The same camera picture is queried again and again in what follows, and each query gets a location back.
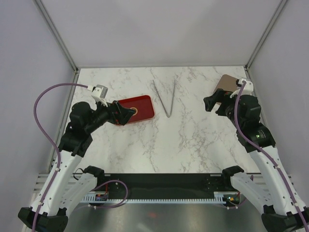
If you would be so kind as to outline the tan box lid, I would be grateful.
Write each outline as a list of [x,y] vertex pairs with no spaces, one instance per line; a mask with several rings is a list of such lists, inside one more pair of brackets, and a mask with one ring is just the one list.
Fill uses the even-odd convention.
[[224,74],[222,75],[221,79],[219,80],[217,86],[215,87],[213,93],[219,88],[223,89],[225,92],[231,92],[233,93],[235,90],[237,90],[237,82],[238,79],[228,75]]

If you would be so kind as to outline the metal tongs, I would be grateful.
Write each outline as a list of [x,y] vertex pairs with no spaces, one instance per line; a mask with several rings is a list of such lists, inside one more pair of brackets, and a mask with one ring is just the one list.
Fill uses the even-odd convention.
[[155,80],[152,80],[152,84],[154,86],[154,92],[156,93],[159,99],[159,102],[163,108],[165,116],[167,118],[171,118],[172,113],[173,113],[174,99],[175,99],[175,93],[176,93],[176,85],[177,85],[176,78],[173,80],[172,88],[166,89],[165,96],[161,95],[161,92],[159,91]]

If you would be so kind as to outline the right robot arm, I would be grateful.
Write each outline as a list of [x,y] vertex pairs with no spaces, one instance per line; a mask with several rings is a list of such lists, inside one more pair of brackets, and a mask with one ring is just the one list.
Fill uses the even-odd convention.
[[260,121],[261,106],[252,95],[217,89],[203,99],[210,112],[219,103],[216,114],[227,117],[237,129],[237,138],[257,165],[267,190],[254,183],[240,167],[223,170],[221,186],[238,190],[258,210],[268,232],[309,230],[309,208],[297,194],[284,170],[276,143],[269,129]]

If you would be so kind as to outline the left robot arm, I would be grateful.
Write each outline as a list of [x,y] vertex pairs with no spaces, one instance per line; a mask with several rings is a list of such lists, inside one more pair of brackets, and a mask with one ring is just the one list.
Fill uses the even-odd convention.
[[62,232],[69,217],[83,197],[92,190],[102,190],[106,180],[100,168],[87,167],[80,179],[67,188],[73,171],[77,168],[92,143],[91,134],[106,122],[125,125],[135,114],[118,101],[96,110],[84,101],[76,103],[70,121],[57,148],[57,158],[39,196],[29,207],[23,207],[18,218],[33,232]]

